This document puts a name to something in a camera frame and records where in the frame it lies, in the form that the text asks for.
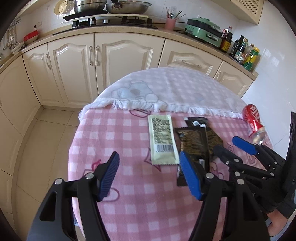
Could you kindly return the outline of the red cola can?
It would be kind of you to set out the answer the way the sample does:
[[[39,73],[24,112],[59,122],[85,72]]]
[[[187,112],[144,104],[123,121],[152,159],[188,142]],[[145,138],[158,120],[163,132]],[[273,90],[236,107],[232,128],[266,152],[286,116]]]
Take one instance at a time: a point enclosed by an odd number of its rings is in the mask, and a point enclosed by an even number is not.
[[[265,126],[260,121],[260,114],[257,107],[248,104],[242,112],[243,120],[248,126],[248,137],[251,143],[262,144],[266,137]]]

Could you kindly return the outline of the black gold snack wrapper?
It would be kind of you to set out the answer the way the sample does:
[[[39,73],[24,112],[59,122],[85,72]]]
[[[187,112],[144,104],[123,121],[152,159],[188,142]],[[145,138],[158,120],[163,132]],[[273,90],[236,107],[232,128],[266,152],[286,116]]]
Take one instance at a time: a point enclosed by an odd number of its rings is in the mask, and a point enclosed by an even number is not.
[[[175,128],[181,141],[180,151],[189,154],[194,163],[199,163],[205,171],[210,171],[210,163],[215,159],[213,148],[223,145],[222,138],[210,127],[210,121],[204,117],[184,118],[186,127]]]

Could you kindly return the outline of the cream sauce packet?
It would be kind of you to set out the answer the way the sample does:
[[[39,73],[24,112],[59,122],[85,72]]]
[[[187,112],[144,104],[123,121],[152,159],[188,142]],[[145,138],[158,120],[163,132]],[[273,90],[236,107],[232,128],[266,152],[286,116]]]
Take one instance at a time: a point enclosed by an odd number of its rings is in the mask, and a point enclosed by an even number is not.
[[[170,115],[149,115],[149,138],[153,165],[178,165],[179,153]]]

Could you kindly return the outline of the cream kitchen cabinets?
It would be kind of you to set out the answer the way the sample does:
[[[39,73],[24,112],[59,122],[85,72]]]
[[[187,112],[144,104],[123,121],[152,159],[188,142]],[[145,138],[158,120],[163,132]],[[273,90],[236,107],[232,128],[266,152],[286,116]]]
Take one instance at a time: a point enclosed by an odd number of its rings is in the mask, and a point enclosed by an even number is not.
[[[16,183],[23,149],[43,108],[62,112],[69,124],[120,78],[156,67],[203,73],[242,97],[257,78],[229,56],[176,32],[105,27],[62,33],[35,43],[1,68],[1,210],[12,227],[28,226],[16,211]]]

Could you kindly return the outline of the green yellow bottle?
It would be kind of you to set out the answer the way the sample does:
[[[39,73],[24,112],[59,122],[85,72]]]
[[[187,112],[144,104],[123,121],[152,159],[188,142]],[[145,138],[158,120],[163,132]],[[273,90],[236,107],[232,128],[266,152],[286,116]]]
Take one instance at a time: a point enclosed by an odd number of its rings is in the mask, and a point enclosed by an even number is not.
[[[252,70],[252,67],[256,61],[257,56],[259,55],[260,50],[257,47],[254,47],[250,54],[248,55],[245,63],[244,63],[244,68],[248,71]]]

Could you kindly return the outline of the pink checkered tablecloth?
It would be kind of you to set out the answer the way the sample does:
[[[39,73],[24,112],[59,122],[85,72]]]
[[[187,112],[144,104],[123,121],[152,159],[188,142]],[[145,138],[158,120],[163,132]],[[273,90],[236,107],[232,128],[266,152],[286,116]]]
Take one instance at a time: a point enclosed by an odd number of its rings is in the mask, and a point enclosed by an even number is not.
[[[152,68],[121,78],[79,115],[69,149],[68,179],[77,180],[106,162],[120,164],[111,190],[98,208],[111,240],[188,240],[201,202],[179,187],[180,140],[176,128],[186,117],[209,121],[216,141],[245,164],[254,157],[232,145],[248,139],[245,102],[195,70]]]

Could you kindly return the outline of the dark condiment bottle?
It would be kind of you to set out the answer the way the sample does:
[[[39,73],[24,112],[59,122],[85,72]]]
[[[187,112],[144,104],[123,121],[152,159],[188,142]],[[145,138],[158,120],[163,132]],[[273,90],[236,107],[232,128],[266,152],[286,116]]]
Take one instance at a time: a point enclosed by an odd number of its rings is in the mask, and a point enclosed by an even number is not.
[[[233,44],[233,46],[232,46],[232,49],[231,49],[231,51],[230,51],[230,53],[229,53],[229,56],[230,56],[230,57],[234,58],[236,52],[238,51],[239,47],[240,47],[241,44],[243,43],[243,40],[244,40],[244,39],[245,39],[245,37],[244,37],[243,35],[241,35],[240,38],[237,39],[237,40],[234,42],[234,44]]]

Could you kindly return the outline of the dark soy sauce bottle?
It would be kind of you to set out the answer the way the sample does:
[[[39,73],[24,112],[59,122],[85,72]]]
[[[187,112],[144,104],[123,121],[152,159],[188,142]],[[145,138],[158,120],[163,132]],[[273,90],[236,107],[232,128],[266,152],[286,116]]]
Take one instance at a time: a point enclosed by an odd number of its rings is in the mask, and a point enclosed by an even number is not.
[[[232,26],[229,26],[222,31],[220,50],[224,53],[227,53],[231,46],[233,36],[232,30]]]

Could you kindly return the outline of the green electric cooker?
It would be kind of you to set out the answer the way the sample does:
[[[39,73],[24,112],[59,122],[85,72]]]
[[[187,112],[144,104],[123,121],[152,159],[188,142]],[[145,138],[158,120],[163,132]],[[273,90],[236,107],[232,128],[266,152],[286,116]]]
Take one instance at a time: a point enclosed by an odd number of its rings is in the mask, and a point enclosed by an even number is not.
[[[217,48],[219,48],[222,43],[222,31],[220,27],[207,18],[199,17],[188,19],[184,31]]]

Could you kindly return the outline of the pink utensil cup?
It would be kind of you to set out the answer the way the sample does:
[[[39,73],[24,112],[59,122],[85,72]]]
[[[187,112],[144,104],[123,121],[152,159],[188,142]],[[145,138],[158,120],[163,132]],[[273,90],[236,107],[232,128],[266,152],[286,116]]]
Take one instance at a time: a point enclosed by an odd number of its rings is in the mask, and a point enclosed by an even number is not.
[[[172,31],[175,28],[176,21],[184,16],[182,13],[183,11],[176,12],[176,10],[166,7],[165,29]]]

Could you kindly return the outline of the hanging utensil rack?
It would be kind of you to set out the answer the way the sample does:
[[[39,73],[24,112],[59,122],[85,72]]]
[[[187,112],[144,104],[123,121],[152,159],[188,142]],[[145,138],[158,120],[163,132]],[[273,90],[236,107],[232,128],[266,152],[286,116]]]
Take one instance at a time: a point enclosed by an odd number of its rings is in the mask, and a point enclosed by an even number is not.
[[[4,52],[9,49],[13,49],[16,45],[18,45],[20,42],[17,38],[17,24],[21,22],[21,18],[16,18],[13,20],[13,22],[8,27],[5,35],[3,36],[1,40],[1,61],[4,61]]]

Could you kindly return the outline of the red bowl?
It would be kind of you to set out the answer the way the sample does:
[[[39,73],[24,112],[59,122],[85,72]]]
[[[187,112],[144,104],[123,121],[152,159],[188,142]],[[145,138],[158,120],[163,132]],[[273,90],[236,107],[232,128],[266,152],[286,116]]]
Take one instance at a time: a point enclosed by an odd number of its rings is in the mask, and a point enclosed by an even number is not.
[[[36,41],[36,39],[39,37],[38,30],[34,30],[33,32],[30,32],[29,34],[25,35],[23,38],[23,41],[26,45],[31,44],[32,42]]]

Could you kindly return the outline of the steel wok pan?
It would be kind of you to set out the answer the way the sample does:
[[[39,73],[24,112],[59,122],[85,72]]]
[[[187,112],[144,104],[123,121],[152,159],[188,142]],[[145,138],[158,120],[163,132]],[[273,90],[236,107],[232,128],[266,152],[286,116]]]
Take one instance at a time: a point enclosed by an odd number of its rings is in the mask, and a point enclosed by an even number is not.
[[[151,3],[145,1],[113,1],[106,4],[106,10],[111,14],[144,14]]]

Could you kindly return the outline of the steel stock pot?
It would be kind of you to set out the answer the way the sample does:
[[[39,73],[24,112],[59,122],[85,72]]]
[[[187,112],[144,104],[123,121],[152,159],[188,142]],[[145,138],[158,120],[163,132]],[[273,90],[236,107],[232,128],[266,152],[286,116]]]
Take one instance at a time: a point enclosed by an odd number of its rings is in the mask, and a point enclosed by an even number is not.
[[[85,11],[102,11],[107,0],[70,0],[74,3],[74,12],[82,13]]]

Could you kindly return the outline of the cream upper wall cabinet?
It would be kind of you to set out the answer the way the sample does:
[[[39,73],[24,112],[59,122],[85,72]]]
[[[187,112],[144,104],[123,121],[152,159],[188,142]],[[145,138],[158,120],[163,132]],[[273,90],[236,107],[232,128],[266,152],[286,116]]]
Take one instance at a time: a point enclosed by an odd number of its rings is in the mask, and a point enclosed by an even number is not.
[[[239,20],[258,25],[264,0],[212,0]]]

